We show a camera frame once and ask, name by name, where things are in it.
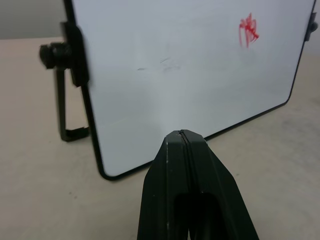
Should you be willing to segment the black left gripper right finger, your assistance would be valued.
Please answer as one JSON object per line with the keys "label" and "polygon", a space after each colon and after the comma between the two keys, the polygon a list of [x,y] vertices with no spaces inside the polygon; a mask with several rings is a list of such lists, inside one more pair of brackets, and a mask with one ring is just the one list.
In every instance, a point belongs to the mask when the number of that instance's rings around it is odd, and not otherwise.
{"label": "black left gripper right finger", "polygon": [[191,240],[259,240],[237,183],[206,140],[181,130],[191,191]]}

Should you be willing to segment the red marker scribble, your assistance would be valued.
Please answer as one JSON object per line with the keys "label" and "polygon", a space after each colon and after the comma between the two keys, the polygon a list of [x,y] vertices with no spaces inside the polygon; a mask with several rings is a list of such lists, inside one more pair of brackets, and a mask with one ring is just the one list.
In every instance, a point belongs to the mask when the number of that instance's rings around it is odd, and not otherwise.
{"label": "red marker scribble", "polygon": [[257,21],[250,12],[246,18],[240,20],[238,26],[239,44],[249,48],[250,43],[255,42],[260,35],[257,33]]}

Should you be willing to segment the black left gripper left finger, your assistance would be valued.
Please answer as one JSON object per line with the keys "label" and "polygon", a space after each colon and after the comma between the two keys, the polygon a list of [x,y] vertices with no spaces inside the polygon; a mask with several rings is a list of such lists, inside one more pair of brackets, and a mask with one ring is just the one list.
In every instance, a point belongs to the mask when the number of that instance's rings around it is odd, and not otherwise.
{"label": "black left gripper left finger", "polygon": [[190,192],[186,144],[179,131],[169,133],[143,182],[137,240],[187,240]]}

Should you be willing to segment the black-framed whiteboard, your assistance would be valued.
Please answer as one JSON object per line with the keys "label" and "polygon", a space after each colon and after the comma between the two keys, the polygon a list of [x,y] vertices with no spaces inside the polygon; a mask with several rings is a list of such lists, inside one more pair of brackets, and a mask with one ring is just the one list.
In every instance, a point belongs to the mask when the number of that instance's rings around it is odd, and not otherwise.
{"label": "black-framed whiteboard", "polygon": [[[210,137],[285,105],[317,0],[63,0],[79,28],[99,174],[148,165],[168,133]],[[241,47],[249,13],[259,38]]]}

